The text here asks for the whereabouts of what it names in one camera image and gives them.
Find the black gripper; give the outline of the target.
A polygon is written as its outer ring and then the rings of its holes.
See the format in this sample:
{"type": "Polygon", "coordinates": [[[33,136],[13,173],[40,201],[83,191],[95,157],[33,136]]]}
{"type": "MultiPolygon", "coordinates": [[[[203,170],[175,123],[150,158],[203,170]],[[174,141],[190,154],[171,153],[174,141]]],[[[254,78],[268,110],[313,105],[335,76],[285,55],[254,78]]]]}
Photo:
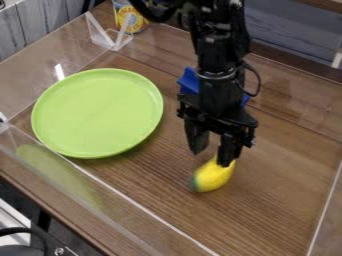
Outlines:
{"type": "Polygon", "coordinates": [[[244,90],[244,69],[228,74],[204,74],[186,68],[178,79],[180,102],[178,116],[191,152],[198,155],[208,146],[210,133],[220,136],[216,164],[228,167],[242,148],[252,146],[256,119],[246,103],[256,94],[244,90]]]}

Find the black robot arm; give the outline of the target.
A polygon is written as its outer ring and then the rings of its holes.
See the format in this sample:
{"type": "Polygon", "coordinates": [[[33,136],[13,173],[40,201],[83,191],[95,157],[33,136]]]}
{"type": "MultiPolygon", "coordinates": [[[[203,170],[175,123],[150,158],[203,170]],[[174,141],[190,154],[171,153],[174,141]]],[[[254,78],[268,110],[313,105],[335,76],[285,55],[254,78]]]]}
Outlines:
{"type": "Polygon", "coordinates": [[[200,153],[212,133],[220,136],[216,164],[226,167],[252,145],[256,119],[244,110],[244,99],[259,92],[244,87],[250,35],[244,0],[156,0],[160,11],[144,0],[128,0],[142,16],[163,23],[179,11],[186,13],[188,32],[198,57],[198,91],[178,94],[178,116],[184,120],[190,150],[200,153]]]}

